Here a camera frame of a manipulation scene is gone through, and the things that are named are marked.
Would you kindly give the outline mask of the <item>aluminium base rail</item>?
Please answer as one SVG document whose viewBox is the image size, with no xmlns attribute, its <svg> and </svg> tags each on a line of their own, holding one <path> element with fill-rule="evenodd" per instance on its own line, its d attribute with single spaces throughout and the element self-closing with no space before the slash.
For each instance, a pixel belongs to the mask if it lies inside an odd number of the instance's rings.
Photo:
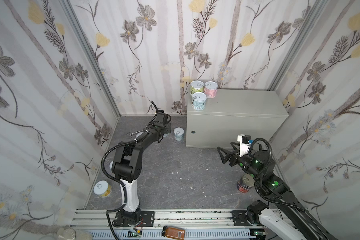
<svg viewBox="0 0 360 240">
<path fill-rule="evenodd" d="M 123 224 L 118 214 L 104 210 L 77 210 L 70 227 L 87 231 L 95 240 L 164 240 L 164 227 L 185 231 L 186 240 L 278 240 L 279 236 L 245 219 L 245 209 L 145 210 L 143 224 Z"/>
</svg>

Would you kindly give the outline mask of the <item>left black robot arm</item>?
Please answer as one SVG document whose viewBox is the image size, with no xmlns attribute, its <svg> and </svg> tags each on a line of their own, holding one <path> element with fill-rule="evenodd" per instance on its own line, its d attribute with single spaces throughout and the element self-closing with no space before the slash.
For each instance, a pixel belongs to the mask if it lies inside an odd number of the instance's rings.
<svg viewBox="0 0 360 240">
<path fill-rule="evenodd" d="M 151 105 L 155 115 L 142 133 L 129 142 L 120 142 L 111 147 L 101 160 L 102 172 L 120 185 L 122 193 L 122 206 L 106 211 L 107 216 L 109 213 L 117 214 L 115 220 L 110 222 L 112 227 L 122 224 L 137 226 L 143 222 L 137 187 L 137 179 L 143 168 L 143 153 L 151 144 L 160 143 L 164 135 L 172 131 L 171 116 L 158 109 L 153 101 Z"/>
</svg>

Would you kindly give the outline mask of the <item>red dark label can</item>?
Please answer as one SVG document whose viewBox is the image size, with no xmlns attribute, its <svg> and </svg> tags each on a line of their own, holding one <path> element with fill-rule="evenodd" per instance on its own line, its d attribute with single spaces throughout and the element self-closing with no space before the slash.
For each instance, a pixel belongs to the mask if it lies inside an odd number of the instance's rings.
<svg viewBox="0 0 360 240">
<path fill-rule="evenodd" d="M 249 174 L 244 174 L 237 182 L 237 189 L 241 193 L 247 193 L 254 185 L 254 178 Z"/>
</svg>

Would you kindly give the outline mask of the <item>teal can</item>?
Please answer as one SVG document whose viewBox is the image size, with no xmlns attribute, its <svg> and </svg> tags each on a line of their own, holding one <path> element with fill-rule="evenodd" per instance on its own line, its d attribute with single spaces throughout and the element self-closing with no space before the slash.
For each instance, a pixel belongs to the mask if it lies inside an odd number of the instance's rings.
<svg viewBox="0 0 360 240">
<path fill-rule="evenodd" d="M 204 93 L 196 92 L 192 95 L 192 106 L 196 111 L 202 111 L 206 106 L 207 96 Z"/>
<path fill-rule="evenodd" d="M 184 139 L 185 130 L 177 127 L 174 129 L 174 138 L 176 141 L 182 141 Z"/>
</svg>

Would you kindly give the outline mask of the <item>orange brown bottle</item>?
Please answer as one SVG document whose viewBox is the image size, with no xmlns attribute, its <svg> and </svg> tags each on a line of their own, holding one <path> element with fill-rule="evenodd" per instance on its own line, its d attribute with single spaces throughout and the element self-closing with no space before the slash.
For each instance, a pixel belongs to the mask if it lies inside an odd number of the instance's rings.
<svg viewBox="0 0 360 240">
<path fill-rule="evenodd" d="M 174 240 L 184 240 L 186 231 L 183 229 L 164 226 L 162 230 L 162 237 L 174 239 Z"/>
</svg>

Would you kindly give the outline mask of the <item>grey metal cabinet box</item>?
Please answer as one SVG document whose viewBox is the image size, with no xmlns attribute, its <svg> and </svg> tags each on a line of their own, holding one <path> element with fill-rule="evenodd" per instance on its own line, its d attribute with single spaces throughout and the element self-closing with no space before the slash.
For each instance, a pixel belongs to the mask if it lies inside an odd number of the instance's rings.
<svg viewBox="0 0 360 240">
<path fill-rule="evenodd" d="M 276 92 L 219 89 L 195 110 L 188 99 L 186 146 L 230 148 L 240 134 L 269 140 L 288 118 Z"/>
</svg>

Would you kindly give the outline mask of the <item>yellow label can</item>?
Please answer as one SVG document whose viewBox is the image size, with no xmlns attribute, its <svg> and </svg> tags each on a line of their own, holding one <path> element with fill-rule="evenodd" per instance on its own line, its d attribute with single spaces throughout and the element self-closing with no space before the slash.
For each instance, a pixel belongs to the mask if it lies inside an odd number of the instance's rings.
<svg viewBox="0 0 360 240">
<path fill-rule="evenodd" d="M 95 195 L 105 198 L 112 192 L 112 186 L 105 180 L 99 181 L 94 185 L 93 192 Z"/>
</svg>

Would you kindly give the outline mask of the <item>green label can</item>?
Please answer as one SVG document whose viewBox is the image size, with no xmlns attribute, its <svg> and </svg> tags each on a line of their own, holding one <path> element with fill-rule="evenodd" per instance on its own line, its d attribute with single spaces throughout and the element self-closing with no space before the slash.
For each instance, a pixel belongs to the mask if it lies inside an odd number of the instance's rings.
<svg viewBox="0 0 360 240">
<path fill-rule="evenodd" d="M 203 93 L 204 92 L 204 83 L 201 81 L 192 81 L 191 82 L 191 95 L 194 93 Z"/>
</svg>

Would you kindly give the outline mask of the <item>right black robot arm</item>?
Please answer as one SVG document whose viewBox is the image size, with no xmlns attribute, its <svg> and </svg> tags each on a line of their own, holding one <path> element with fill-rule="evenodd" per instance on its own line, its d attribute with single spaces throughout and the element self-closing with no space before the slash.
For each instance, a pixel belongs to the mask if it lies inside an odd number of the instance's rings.
<svg viewBox="0 0 360 240">
<path fill-rule="evenodd" d="M 263 225 L 283 240 L 335 239 L 274 173 L 276 162 L 267 140 L 238 135 L 231 146 L 232 151 L 217 147 L 222 163 L 239 166 L 252 177 L 253 188 L 261 197 L 247 208 L 245 219 L 250 225 Z"/>
</svg>

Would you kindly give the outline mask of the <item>pink label can front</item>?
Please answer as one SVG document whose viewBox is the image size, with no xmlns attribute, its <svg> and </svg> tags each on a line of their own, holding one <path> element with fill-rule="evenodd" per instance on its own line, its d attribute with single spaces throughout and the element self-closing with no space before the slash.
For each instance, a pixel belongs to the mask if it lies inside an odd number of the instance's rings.
<svg viewBox="0 0 360 240">
<path fill-rule="evenodd" d="M 206 82 L 204 84 L 204 93 L 207 98 L 212 99 L 217 95 L 218 84 L 213 81 Z"/>
</svg>

